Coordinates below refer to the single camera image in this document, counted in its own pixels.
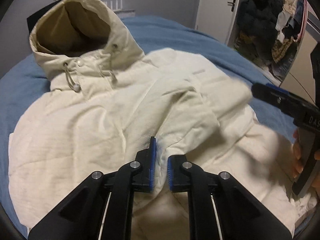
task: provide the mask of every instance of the drawstring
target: drawstring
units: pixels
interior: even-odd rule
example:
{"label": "drawstring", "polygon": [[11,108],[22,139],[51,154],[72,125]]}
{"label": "drawstring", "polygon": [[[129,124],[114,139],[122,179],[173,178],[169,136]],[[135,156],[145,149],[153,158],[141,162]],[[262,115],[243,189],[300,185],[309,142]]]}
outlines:
{"label": "drawstring", "polygon": [[[113,54],[116,52],[116,50],[118,49],[118,45],[117,44],[112,44],[112,51],[111,51],[111,54],[110,54],[110,57],[109,57],[109,67],[110,69],[112,69],[112,56]],[[108,70],[107,71],[107,74],[104,74],[101,72],[100,70],[100,75],[103,77],[103,76],[111,76],[112,77],[112,81],[113,82],[117,82],[117,78],[116,78],[116,75],[113,73],[112,70]]]}
{"label": "drawstring", "polygon": [[65,72],[65,74],[66,74],[66,78],[67,78],[67,82],[68,82],[69,87],[70,87],[74,92],[79,93],[80,90],[81,90],[80,84],[75,83],[75,82],[73,81],[73,79],[71,78],[71,75],[70,75],[69,70],[68,70],[68,63],[65,62],[65,63],[63,64],[63,67],[64,67],[64,72]]}
{"label": "drawstring", "polygon": [[[110,66],[110,69],[112,69],[112,56],[113,54],[116,52],[116,50],[118,49],[118,45],[117,44],[112,44],[112,51],[111,51],[111,54],[110,54],[110,57],[109,57],[109,66]],[[76,93],[79,93],[81,91],[81,86],[80,84],[78,83],[75,83],[69,73],[69,69],[68,69],[68,63],[65,62],[63,64],[63,70],[66,74],[66,79],[67,79],[67,82],[68,82],[68,85],[69,87]],[[113,73],[112,70],[108,70],[107,71],[107,74],[103,74],[100,70],[100,75],[103,77],[103,76],[111,76],[112,77],[112,81],[113,82],[116,82],[117,81],[117,78],[116,78],[116,75]]]}

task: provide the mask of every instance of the human hand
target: human hand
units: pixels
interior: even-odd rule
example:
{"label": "human hand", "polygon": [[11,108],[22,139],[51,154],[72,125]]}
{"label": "human hand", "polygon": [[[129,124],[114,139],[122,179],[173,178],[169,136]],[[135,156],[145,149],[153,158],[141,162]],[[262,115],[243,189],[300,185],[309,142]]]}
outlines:
{"label": "human hand", "polygon": [[[294,155],[294,161],[292,164],[292,172],[293,172],[293,177],[296,178],[302,171],[303,171],[303,166],[301,162],[301,147],[299,144],[299,134],[298,130],[295,130],[293,137],[296,139],[296,141],[293,144],[293,155]],[[315,153],[315,159],[320,160],[320,150],[316,151]],[[315,179],[312,182],[312,187],[316,188],[317,192],[320,192],[320,173],[315,177]]]}

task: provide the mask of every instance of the jacket hood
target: jacket hood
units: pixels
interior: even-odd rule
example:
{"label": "jacket hood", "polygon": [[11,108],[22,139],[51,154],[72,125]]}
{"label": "jacket hood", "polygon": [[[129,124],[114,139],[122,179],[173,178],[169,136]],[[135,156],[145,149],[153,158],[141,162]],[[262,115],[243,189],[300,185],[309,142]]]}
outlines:
{"label": "jacket hood", "polygon": [[144,56],[127,27],[100,0],[62,0],[38,20],[29,39],[49,80],[81,57],[94,58],[102,70],[120,70]]}

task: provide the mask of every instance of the bed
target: bed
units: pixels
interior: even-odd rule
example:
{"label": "bed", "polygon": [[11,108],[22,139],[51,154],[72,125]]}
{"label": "bed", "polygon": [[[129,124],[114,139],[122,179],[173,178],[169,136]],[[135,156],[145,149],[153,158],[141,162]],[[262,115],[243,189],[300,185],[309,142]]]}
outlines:
{"label": "bed", "polygon": [[[125,18],[123,22],[146,54],[165,47],[199,53],[230,77],[239,78],[249,86],[255,82],[269,83],[252,63],[206,34],[160,17]],[[27,56],[0,79],[0,202],[12,223],[25,237],[27,230],[19,223],[9,196],[8,140],[20,116],[43,93],[49,91],[49,86],[33,55]],[[260,123],[293,141],[295,126],[291,117],[257,99],[252,99],[250,106]]]}

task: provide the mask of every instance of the finger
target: finger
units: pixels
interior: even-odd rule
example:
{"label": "finger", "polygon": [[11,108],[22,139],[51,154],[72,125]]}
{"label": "finger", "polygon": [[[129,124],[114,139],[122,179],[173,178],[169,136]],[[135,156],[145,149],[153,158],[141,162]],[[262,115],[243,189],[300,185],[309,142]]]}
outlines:
{"label": "finger", "polygon": [[315,152],[315,159],[318,161],[320,160],[320,151]]}
{"label": "finger", "polygon": [[318,174],[312,182],[312,187],[319,188],[320,187],[320,174]]}
{"label": "finger", "polygon": [[301,147],[298,140],[293,144],[292,150],[294,156],[299,160],[301,158]]}
{"label": "finger", "polygon": [[292,177],[295,179],[299,176],[299,172],[297,172],[296,168],[292,167]]}
{"label": "finger", "polygon": [[293,138],[298,139],[299,138],[298,130],[295,130],[292,136]]}
{"label": "finger", "polygon": [[296,169],[298,173],[301,173],[303,171],[302,163],[299,160],[294,160],[292,166]]}

